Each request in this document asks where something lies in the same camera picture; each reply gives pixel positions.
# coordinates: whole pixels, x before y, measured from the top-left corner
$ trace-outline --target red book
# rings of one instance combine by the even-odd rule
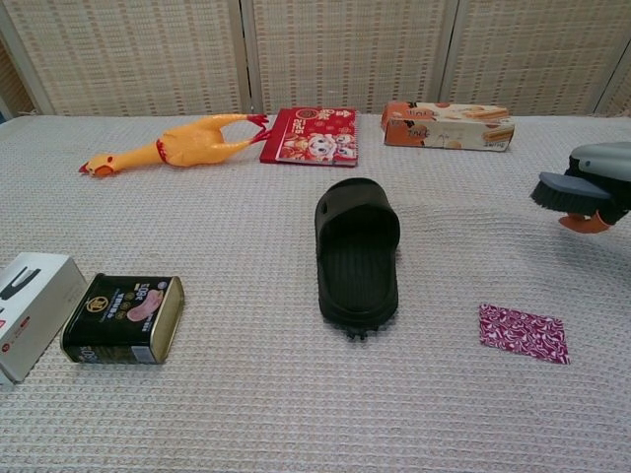
[[[268,164],[357,166],[353,108],[281,108],[260,161]]]

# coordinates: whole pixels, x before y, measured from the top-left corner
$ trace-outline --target wafer cookie box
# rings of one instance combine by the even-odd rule
[[[75,363],[160,365],[183,306],[177,276],[100,273],[65,324],[61,350]]]
[[[392,146],[506,151],[515,122],[497,105],[391,101],[382,130],[385,144]]]
[[[0,272],[0,384],[25,380],[87,286],[64,254],[22,252]]]

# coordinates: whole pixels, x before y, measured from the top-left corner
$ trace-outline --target black slipper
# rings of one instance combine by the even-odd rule
[[[399,220],[380,185],[352,177],[315,208],[317,286],[322,315],[362,339],[398,307],[395,251]]]

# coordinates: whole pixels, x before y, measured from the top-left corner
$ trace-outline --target table surface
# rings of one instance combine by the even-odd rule
[[[55,339],[2,388],[0,470],[631,471],[631,220],[583,236],[529,200],[631,119],[516,117],[492,153],[386,147],[361,115],[355,169],[262,165],[257,144],[218,167],[77,173],[194,118],[0,126],[2,266],[65,253],[87,279],[178,275],[186,293],[164,365],[75,365]],[[400,303],[353,342],[317,307],[314,211],[360,175],[401,222]],[[571,364],[481,345],[483,302],[562,319]]]

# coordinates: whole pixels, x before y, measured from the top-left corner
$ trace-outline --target orange box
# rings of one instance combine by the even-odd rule
[[[387,145],[506,151],[515,122],[502,106],[390,101],[382,130]]]

